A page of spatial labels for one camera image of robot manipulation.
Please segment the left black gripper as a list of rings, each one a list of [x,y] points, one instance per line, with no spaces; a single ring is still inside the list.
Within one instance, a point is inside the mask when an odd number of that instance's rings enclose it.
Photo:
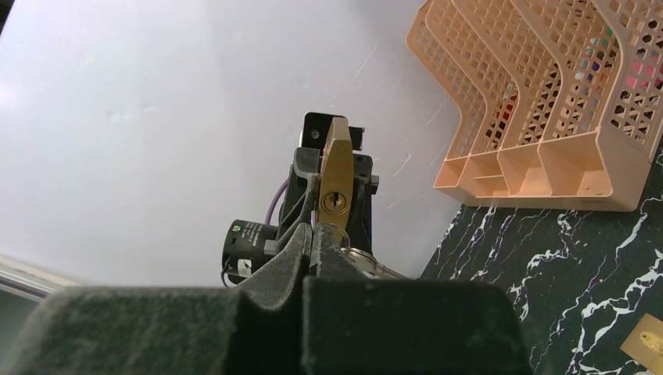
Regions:
[[[285,198],[278,215],[276,251],[281,252],[300,224],[313,236],[317,223],[349,236],[353,248],[372,251],[372,198],[379,177],[373,159],[362,155],[364,128],[344,116],[309,112],[295,150]]]

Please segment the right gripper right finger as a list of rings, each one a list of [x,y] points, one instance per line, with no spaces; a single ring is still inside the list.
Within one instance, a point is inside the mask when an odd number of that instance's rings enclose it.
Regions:
[[[371,279],[330,229],[304,225],[305,374],[530,374],[518,318],[496,285]]]

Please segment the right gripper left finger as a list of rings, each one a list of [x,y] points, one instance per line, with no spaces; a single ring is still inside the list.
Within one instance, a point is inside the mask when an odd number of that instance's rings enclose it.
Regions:
[[[70,287],[28,318],[4,374],[297,374],[299,290],[312,244],[300,224],[244,284]]]

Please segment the brass padlock long shackle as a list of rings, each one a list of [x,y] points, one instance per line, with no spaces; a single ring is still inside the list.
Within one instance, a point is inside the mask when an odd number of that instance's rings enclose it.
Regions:
[[[662,322],[646,313],[620,349],[652,374],[662,374]]]

